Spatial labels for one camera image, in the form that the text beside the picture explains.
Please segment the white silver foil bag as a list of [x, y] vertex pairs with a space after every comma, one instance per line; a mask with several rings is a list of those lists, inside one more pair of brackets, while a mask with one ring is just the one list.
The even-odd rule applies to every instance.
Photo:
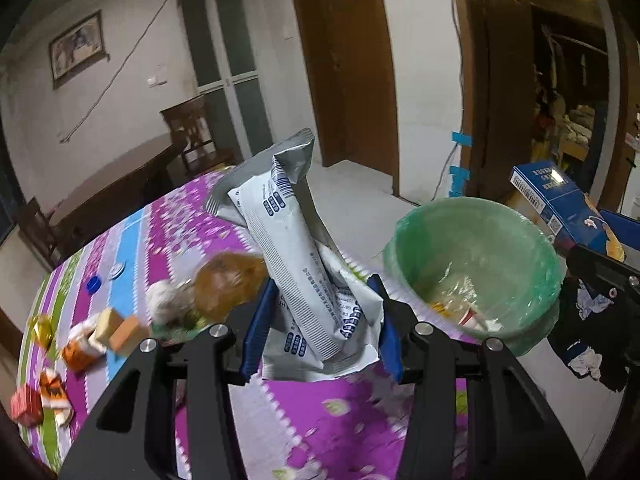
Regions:
[[266, 148], [209, 192], [209, 214], [247, 229], [278, 289], [262, 374], [323, 382], [378, 362], [383, 299], [347, 264], [317, 214], [309, 129]]

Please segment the blue white long carton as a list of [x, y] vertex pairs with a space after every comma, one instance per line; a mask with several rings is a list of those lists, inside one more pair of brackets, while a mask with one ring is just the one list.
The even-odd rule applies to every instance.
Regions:
[[571, 248], [582, 244], [624, 262], [623, 244], [587, 194], [553, 162], [514, 166], [510, 182], [548, 226], [555, 240]]

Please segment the yellow sponge block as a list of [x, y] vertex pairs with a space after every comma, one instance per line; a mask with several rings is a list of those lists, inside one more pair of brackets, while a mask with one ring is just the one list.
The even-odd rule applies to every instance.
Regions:
[[95, 341], [102, 346], [110, 348], [110, 338], [122, 325], [124, 319], [114, 308], [104, 309], [98, 316], [96, 321], [96, 328], [94, 329], [92, 336]]

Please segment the gold foil box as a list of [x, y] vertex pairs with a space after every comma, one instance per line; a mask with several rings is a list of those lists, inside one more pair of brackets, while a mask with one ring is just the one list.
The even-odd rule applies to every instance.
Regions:
[[32, 316], [28, 321], [28, 328], [32, 334], [32, 340], [43, 351], [48, 351], [54, 338], [54, 328], [51, 319], [45, 314]]

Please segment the green lined trash bin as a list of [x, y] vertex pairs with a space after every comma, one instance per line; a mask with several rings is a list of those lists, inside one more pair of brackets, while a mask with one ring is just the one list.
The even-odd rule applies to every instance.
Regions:
[[427, 312], [522, 356], [559, 318], [566, 265], [538, 226], [491, 200], [434, 200], [400, 219], [382, 252], [387, 276]]

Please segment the pile of dark clothes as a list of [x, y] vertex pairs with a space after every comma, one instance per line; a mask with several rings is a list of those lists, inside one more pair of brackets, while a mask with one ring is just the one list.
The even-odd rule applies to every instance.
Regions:
[[576, 378], [591, 378], [608, 390], [623, 391], [629, 365], [614, 302], [602, 295], [593, 297], [581, 280], [566, 278], [559, 307], [548, 336], [555, 355]]

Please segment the green yarn tangle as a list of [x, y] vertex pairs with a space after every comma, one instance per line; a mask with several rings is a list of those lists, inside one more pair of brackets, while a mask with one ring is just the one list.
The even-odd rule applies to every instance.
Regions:
[[167, 324], [151, 323], [151, 333], [160, 339], [189, 339], [209, 326], [207, 318], [198, 311], [190, 310], [182, 318], [176, 318]]

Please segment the brown bun in plastic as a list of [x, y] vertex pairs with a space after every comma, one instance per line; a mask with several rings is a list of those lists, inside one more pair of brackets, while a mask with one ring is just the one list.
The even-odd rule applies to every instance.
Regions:
[[212, 323], [224, 322], [231, 310], [253, 300], [268, 276], [262, 257], [220, 252], [192, 281], [194, 308]]

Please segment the white round lid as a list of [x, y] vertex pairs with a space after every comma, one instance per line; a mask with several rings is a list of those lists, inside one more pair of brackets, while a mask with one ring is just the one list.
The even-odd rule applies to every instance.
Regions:
[[125, 270], [125, 263], [122, 262], [115, 262], [111, 269], [110, 272], [108, 272], [108, 278], [110, 280], [116, 280], [116, 278], [118, 278], [119, 276], [122, 275], [122, 272], [124, 272]]

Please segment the blue tape pieces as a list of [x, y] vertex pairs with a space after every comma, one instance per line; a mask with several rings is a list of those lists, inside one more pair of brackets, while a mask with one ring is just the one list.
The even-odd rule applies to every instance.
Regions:
[[[451, 141], [454, 142], [452, 154], [456, 154], [457, 151], [462, 151], [464, 148], [472, 148], [473, 146], [472, 136], [468, 136], [459, 131], [453, 131], [451, 133]], [[460, 197], [464, 194], [466, 182], [470, 180], [470, 170], [462, 167], [460, 164], [450, 164], [448, 169], [450, 177], [448, 196]]]

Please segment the orange white snack packet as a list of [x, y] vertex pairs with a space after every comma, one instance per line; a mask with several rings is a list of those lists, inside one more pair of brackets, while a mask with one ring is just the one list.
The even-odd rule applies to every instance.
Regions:
[[68, 341], [62, 349], [62, 359], [66, 367], [79, 374], [106, 355], [106, 347], [93, 337], [93, 330], [76, 325], [68, 335]]

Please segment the blue bottle cap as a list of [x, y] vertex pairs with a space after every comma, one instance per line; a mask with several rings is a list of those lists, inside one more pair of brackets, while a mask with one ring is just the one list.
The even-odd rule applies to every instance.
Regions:
[[93, 275], [86, 283], [86, 289], [89, 295], [94, 295], [102, 286], [102, 280], [99, 275]]

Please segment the dark wooden dining table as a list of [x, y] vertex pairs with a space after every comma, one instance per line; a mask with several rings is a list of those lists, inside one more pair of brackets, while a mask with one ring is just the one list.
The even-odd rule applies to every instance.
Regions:
[[56, 207], [50, 225], [64, 238], [88, 242], [167, 192], [167, 167], [185, 147], [186, 140], [164, 133], [117, 157]]

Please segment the wooden chair left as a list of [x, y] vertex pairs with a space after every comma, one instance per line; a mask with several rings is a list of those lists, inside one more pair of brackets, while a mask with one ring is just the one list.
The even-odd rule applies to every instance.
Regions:
[[51, 270], [73, 253], [73, 244], [52, 228], [35, 197], [17, 209], [15, 219], [30, 247]]

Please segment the wooden chair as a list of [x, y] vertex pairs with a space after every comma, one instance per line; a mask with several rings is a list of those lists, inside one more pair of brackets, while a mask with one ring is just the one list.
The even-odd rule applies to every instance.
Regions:
[[232, 166], [235, 157], [228, 148], [218, 148], [206, 119], [205, 101], [196, 96], [160, 112], [171, 140], [183, 144], [180, 157], [189, 177]]
[[35, 197], [17, 209], [15, 219], [30, 247], [51, 270], [73, 253], [73, 244], [52, 228]]

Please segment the red small box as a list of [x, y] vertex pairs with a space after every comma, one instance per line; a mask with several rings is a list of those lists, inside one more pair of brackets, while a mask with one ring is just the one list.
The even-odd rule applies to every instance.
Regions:
[[32, 428], [43, 421], [40, 393], [29, 384], [21, 385], [11, 396], [11, 418], [14, 422]]

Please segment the wooden chair right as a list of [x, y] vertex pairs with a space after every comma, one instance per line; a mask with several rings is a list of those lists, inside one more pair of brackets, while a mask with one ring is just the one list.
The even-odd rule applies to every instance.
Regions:
[[232, 166], [235, 157], [228, 148], [218, 148], [206, 119], [205, 101], [196, 96], [160, 112], [171, 140], [183, 144], [180, 157], [189, 177]]

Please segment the brown wooden door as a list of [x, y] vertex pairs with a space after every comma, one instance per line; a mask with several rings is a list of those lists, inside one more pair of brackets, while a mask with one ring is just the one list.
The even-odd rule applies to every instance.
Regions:
[[399, 194], [397, 100], [384, 0], [293, 0], [322, 165], [381, 171]]

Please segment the glass double door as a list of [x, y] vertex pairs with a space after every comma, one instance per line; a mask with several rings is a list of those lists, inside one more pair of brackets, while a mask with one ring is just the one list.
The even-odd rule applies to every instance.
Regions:
[[240, 164], [273, 144], [245, 2], [178, 3], [209, 132]]

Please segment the wall light switch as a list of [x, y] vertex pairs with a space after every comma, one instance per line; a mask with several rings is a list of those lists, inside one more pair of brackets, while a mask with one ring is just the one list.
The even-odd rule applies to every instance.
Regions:
[[148, 86], [150, 88], [154, 88], [154, 87], [162, 86], [163, 84], [166, 84], [166, 82], [167, 82], [167, 79], [164, 76], [154, 75], [148, 79]]

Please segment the open brown doorway frame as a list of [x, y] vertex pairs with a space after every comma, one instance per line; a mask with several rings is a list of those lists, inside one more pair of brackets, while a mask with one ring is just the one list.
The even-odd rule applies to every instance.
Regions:
[[[597, 0], [608, 40], [608, 123], [590, 196], [623, 203], [634, 150], [626, 137], [639, 110], [639, 0]], [[462, 73], [462, 131], [472, 139], [461, 165], [464, 192], [500, 202], [513, 166], [528, 162], [534, 118], [532, 0], [452, 0]]]

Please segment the framed wall picture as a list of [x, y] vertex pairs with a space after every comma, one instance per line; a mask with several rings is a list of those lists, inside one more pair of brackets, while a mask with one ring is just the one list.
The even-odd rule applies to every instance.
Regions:
[[53, 88], [60, 88], [83, 70], [107, 57], [102, 13], [96, 11], [50, 41]]

